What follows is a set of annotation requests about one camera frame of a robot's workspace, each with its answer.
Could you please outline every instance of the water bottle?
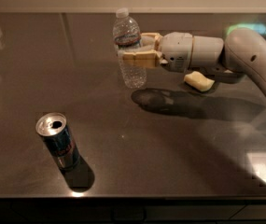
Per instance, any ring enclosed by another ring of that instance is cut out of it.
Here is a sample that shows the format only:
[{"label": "water bottle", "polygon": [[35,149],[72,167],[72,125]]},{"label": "water bottle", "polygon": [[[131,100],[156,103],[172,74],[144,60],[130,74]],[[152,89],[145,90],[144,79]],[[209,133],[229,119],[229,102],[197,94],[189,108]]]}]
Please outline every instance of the water bottle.
[{"label": "water bottle", "polygon": [[[128,8],[116,11],[113,27],[115,51],[136,51],[142,47],[141,33],[138,23],[129,16]],[[119,55],[119,66],[128,88],[140,88],[147,81],[146,68],[125,63]]]}]

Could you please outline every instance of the silver can top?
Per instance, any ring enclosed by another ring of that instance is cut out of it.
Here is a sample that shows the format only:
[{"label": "silver can top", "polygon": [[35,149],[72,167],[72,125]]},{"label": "silver can top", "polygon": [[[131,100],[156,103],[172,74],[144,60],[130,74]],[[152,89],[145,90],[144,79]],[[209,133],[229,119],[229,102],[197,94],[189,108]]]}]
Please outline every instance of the silver can top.
[{"label": "silver can top", "polygon": [[42,136],[53,136],[61,132],[66,126],[66,117],[60,113],[48,113],[39,119],[36,131]]}]

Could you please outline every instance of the can lid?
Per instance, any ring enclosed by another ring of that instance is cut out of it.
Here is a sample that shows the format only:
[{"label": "can lid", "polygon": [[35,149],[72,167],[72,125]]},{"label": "can lid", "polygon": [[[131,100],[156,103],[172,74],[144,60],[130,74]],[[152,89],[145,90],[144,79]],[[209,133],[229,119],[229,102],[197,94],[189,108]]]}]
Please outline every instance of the can lid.
[{"label": "can lid", "polygon": [[119,18],[119,19],[122,19],[122,18],[125,18],[127,16],[129,16],[129,9],[126,8],[126,7],[123,7],[121,9],[118,9],[116,11],[116,17]]},{"label": "can lid", "polygon": [[48,113],[39,119],[36,131],[42,136],[53,136],[66,126],[66,117],[60,113]]}]

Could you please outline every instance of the bottle cap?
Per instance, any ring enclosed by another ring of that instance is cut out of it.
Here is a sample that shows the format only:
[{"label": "bottle cap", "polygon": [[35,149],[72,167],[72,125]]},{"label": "bottle cap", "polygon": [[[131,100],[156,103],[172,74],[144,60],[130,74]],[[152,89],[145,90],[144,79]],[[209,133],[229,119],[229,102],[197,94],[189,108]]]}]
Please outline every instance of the bottle cap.
[{"label": "bottle cap", "polygon": [[122,18],[125,18],[127,16],[129,16],[129,9],[124,7],[124,8],[121,8],[121,9],[118,9],[116,11],[116,17],[119,18],[119,19],[122,19]]}]

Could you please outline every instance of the soda can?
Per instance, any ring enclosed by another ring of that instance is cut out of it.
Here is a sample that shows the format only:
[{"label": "soda can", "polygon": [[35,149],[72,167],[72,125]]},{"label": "soda can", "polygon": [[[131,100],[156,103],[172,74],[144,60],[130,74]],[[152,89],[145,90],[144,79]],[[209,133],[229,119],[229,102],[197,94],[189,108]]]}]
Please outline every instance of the soda can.
[{"label": "soda can", "polygon": [[36,131],[47,146],[60,170],[71,170],[79,161],[75,139],[60,113],[48,113],[39,119]]}]

